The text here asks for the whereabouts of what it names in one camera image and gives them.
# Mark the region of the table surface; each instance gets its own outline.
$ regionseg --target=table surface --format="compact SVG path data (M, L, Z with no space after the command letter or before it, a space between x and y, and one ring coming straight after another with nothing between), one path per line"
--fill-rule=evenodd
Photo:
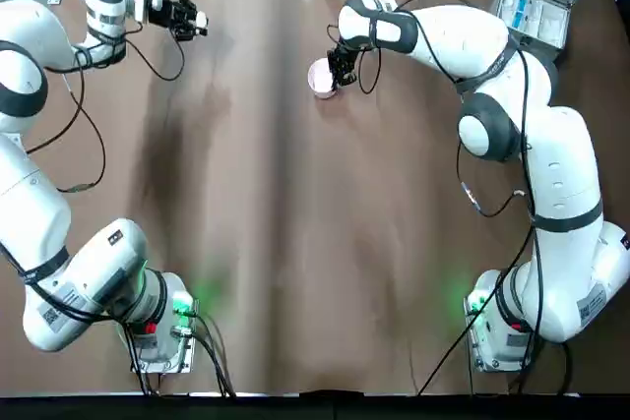
M410 359L421 385L461 331L462 298L476 278L512 260L528 227L524 206L491 220L475 213L455 175L459 99L437 72L384 52L373 94L352 86L328 101L312 96L306 72L331 47L326 25L344 0L193 1L210 32L184 45L178 81L160 81L132 50L86 74L86 108L108 160L97 188L68 196L71 253L116 217L140 223L151 266L180 274L219 323L239 391L411 393ZM64 0L57 12L80 41L83 4ZM177 70L165 31L149 26L133 41L163 74ZM579 0L552 101L584 115L606 217L626 228L629 53L613 0ZM369 81L372 56L364 67ZM61 78L49 82L27 145L73 113ZM99 153L80 119L34 158L67 187L98 173ZM517 162L464 156L462 173L488 207L521 185ZM59 353L38 352L22 331L24 289L8 265L0 280L0 392L137 389L113 325L92 327ZM630 389L629 316L624 288L571 342L575 390ZM468 391L464 348L428 391ZM545 355L530 387L554 391L562 358L553 348ZM195 367L163 389L215 390L209 360L198 354ZM502 391L505 376L475 374L474 386Z

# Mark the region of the sticker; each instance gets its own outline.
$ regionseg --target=sticker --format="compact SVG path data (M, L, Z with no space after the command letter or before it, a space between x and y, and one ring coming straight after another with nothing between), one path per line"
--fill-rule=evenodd
M120 230L116 230L111 235L109 235L109 238L107 238L107 241L111 246L114 246L120 240L122 240L122 231Z
M604 305L606 305L606 291L600 283L595 284L589 295L582 300L578 300L582 328L588 325L601 312Z
M527 346L529 338L530 336L526 333L523 333L523 334L508 333L508 339L505 344L513 348L524 348L525 346Z
M75 284L72 282L66 282L61 286L61 288L51 295L64 304L77 310L86 305L86 299L79 294ZM59 333L61 329L63 329L63 326L70 320L69 317L53 308L50 304L48 304L48 302L41 304L37 311L43 320L48 324L50 329L55 333Z
M134 343L139 349L154 349L158 347L158 336L155 334L134 334Z

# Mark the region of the connector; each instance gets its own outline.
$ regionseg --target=connector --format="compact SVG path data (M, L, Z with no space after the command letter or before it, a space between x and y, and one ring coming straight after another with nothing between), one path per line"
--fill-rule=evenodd
M188 327L173 327L170 329L170 334L177 338L189 339L193 337L193 330Z

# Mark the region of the paper cup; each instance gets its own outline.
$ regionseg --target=paper cup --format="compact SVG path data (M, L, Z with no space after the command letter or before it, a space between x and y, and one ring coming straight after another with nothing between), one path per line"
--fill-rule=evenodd
M308 70L308 85L319 98L329 98L335 95L333 90L333 75L328 67L328 58L315 61Z

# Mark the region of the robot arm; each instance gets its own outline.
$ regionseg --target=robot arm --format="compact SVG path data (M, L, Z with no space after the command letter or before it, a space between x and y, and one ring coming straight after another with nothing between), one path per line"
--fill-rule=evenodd
M548 106L553 65L530 52L522 52L523 59L514 54L500 19L461 5L408 12L395 0L346 0L339 31L337 47L328 52L334 89L356 80L354 62L362 49L389 49L441 69L460 93L467 92L459 138L483 159L504 161L519 150L527 64L525 135L544 281L539 334L561 342L582 331L628 279L630 241L603 220L597 161L583 118ZM505 277L472 327L481 369L521 368L538 313L536 255L532 261ZM468 313L485 302L499 275L492 270L479 278L466 300Z
M25 284L24 330L37 348L64 348L107 312L131 326L146 372L187 371L193 341L172 333L188 327L194 312L181 279L146 268L145 235L124 218L103 228L71 257L65 246L71 222L68 203L21 145L20 135L46 101L42 67L70 69L76 65L75 56L82 62L91 58L93 65L111 60L99 47L86 55L75 52L96 41L94 31L120 37L128 11L116 11L112 20L103 12L113 11L94 10L96 4L87 3L88 39L74 46L45 7L26 0L0 4L0 214L5 215L0 218L0 251ZM106 47L110 52L117 48ZM69 316L72 310L82 315Z
M163 0L155 10L148 0L84 0L88 32L81 43L71 44L56 16L32 0L12 0L0 5L0 39L21 45L37 64L52 72L110 65L126 54L125 19L170 29L178 41L207 34L208 19L190 0Z

